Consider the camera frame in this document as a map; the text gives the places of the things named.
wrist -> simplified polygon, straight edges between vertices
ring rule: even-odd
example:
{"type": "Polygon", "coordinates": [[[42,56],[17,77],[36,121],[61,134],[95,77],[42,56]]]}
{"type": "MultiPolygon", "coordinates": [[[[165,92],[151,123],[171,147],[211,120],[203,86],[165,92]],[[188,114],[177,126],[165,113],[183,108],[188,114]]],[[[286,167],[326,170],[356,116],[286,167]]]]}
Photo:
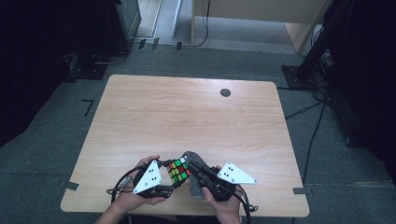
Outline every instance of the wrist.
{"type": "Polygon", "coordinates": [[[122,209],[122,207],[117,204],[117,200],[108,207],[108,210],[114,216],[120,216],[120,217],[127,212],[125,211],[125,209],[122,209]]]}
{"type": "Polygon", "coordinates": [[[218,217],[221,224],[241,224],[239,217],[218,217]]]}
{"type": "Polygon", "coordinates": [[[95,224],[117,224],[124,216],[124,212],[120,210],[114,203],[96,220],[95,224]]]}

white triangular gripper plate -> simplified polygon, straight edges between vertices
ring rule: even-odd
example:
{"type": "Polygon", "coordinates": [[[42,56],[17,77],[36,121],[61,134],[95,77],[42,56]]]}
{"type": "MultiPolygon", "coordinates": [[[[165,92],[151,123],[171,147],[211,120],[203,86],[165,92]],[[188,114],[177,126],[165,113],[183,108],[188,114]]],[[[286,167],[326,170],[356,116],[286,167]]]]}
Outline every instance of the white triangular gripper plate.
{"type": "Polygon", "coordinates": [[[139,183],[134,187],[134,194],[142,192],[146,189],[150,189],[161,184],[161,174],[160,169],[156,161],[152,161],[151,165],[148,167],[147,171],[143,174],[139,183]]]}
{"type": "Polygon", "coordinates": [[[257,180],[234,164],[227,162],[219,171],[218,177],[232,184],[257,184],[257,180]]]}

person's left hand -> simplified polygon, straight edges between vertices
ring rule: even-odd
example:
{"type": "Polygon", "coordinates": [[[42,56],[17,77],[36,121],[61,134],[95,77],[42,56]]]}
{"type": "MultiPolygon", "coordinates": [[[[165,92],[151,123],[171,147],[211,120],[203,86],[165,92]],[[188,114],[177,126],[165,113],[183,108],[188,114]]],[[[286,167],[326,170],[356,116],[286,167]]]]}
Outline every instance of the person's left hand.
{"type": "MultiPolygon", "coordinates": [[[[160,158],[159,155],[147,157],[145,159],[142,159],[136,166],[152,162],[153,160],[158,160],[159,158],[160,158]]],[[[131,173],[129,175],[129,177],[134,179],[134,177],[137,175],[137,172],[138,171],[134,171],[133,173],[131,173]]],[[[133,190],[133,188],[134,188],[133,181],[132,180],[129,181],[129,183],[124,188],[128,191],[133,190]]],[[[132,210],[138,208],[139,206],[141,206],[144,203],[154,205],[156,203],[160,203],[163,201],[165,201],[164,197],[145,199],[145,198],[142,198],[139,195],[134,194],[132,192],[122,192],[122,193],[120,193],[120,195],[116,199],[116,201],[114,201],[114,203],[111,205],[114,206],[120,212],[127,213],[129,211],[132,211],[132,210]]]]}

wooden table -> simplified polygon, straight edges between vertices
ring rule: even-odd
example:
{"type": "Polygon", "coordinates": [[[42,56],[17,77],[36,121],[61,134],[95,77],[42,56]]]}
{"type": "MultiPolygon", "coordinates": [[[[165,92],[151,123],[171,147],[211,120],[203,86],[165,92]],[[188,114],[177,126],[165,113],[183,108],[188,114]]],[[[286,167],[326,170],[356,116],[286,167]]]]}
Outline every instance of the wooden table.
{"type": "MultiPolygon", "coordinates": [[[[192,0],[191,44],[194,45],[195,17],[206,17],[209,0],[192,0]]],[[[301,52],[332,0],[210,0],[209,17],[285,22],[296,52],[301,52]]],[[[183,0],[178,0],[172,36],[183,0]]]]}
{"type": "MultiPolygon", "coordinates": [[[[272,82],[183,77],[110,77],[61,207],[67,212],[104,212],[111,189],[142,158],[178,159],[198,153],[209,166],[231,161],[258,180],[245,185],[253,216],[306,217],[302,181],[282,107],[272,82]],[[231,91],[223,97],[220,90],[231,91]]],[[[194,199],[190,181],[164,203],[137,214],[213,215],[194,199]]]]}

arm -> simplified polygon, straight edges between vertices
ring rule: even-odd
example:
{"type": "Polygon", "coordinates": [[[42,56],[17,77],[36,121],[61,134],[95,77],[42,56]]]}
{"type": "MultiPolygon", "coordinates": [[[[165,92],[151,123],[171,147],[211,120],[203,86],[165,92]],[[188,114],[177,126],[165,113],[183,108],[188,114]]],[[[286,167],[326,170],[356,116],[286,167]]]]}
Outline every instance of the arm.
{"type": "Polygon", "coordinates": [[[234,196],[227,202],[218,203],[213,198],[212,193],[207,188],[202,188],[205,200],[213,207],[216,217],[221,224],[240,224],[239,205],[241,204],[234,196]]]}
{"type": "MultiPolygon", "coordinates": [[[[152,160],[158,160],[160,156],[150,156],[145,159],[142,159],[136,166],[145,164],[147,162],[150,162],[152,160]]],[[[131,173],[129,176],[131,178],[134,178],[137,174],[137,171],[131,173]]],[[[127,189],[132,189],[134,187],[133,181],[130,181],[125,188],[127,189]]],[[[99,217],[99,219],[95,222],[96,224],[102,224],[102,223],[119,223],[119,221],[123,218],[123,216],[129,212],[132,211],[136,208],[138,208],[140,205],[144,203],[148,204],[156,204],[165,201],[165,198],[158,197],[158,198],[150,198],[150,199],[144,199],[140,197],[139,195],[136,195],[132,192],[125,193],[122,192],[119,197],[114,201],[113,204],[111,204],[107,210],[99,217]]]]}

